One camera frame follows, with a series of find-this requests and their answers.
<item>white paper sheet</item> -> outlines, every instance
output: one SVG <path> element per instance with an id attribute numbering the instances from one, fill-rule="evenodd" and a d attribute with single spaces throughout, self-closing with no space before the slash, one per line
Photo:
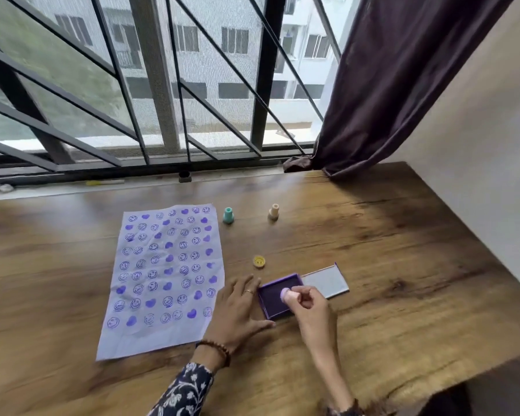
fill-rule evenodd
<path id="1" fill-rule="evenodd" d="M 224 282 L 212 204 L 125 212 L 96 359 L 200 340 Z"/>
<path id="2" fill-rule="evenodd" d="M 331 267 L 305 274 L 302 276 L 302 282 L 305 285 L 316 287 L 327 299 L 349 291 L 347 281 L 336 263 Z"/>

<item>purple ink pad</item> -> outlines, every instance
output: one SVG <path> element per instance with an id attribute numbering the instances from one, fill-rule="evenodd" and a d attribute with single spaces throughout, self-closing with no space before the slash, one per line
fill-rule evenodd
<path id="1" fill-rule="evenodd" d="M 264 310 L 265 317 L 268 320 L 273 320 L 289 314 L 291 310 L 281 301 L 281 290 L 285 287 L 290 289 L 293 286 L 302 284 L 300 276 L 294 273 L 260 286 L 258 288 L 258 297 L 260 298 L 260 306 Z"/>

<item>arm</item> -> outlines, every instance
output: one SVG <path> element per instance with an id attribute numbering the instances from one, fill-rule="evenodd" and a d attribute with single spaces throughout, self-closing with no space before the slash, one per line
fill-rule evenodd
<path id="1" fill-rule="evenodd" d="M 361 416 L 358 401 L 350 392 L 341 371 L 337 349 L 337 315 L 329 302 L 312 286 L 293 287 L 291 292 L 285 294 L 284 301 L 297 317 L 300 334 L 329 394 L 332 414 Z"/>
<path id="2" fill-rule="evenodd" d="M 274 327 L 273 321 L 250 318 L 252 300 L 259 285 L 260 279 L 252 280 L 252 276 L 248 276 L 221 289 L 204 339 L 224 345 L 233 354 L 250 336 Z M 170 384 L 148 416 L 198 416 L 214 375 L 223 367 L 225 360 L 222 351 L 199 345 L 190 363 Z"/>

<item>bracelet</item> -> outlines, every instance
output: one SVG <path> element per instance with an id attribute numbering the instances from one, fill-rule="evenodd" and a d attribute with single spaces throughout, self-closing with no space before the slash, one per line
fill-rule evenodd
<path id="1" fill-rule="evenodd" d="M 212 342 L 211 340 L 202 339 L 200 342 L 196 343 L 195 348 L 197 348 L 201 344 L 204 344 L 205 346 L 213 347 L 214 349 L 218 349 L 226 357 L 226 361 L 225 361 L 225 364 L 223 365 L 223 367 L 225 368 L 225 367 L 229 366 L 229 364 L 231 363 L 231 354 L 229 353 L 229 350 L 227 349 L 227 347 L 225 347 L 221 343 Z"/>

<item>curtain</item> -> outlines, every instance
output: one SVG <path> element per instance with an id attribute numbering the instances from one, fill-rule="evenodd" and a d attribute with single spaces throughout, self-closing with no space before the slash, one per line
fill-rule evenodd
<path id="1" fill-rule="evenodd" d="M 314 154 L 285 172 L 342 180 L 390 156 L 511 2 L 362 0 Z"/>

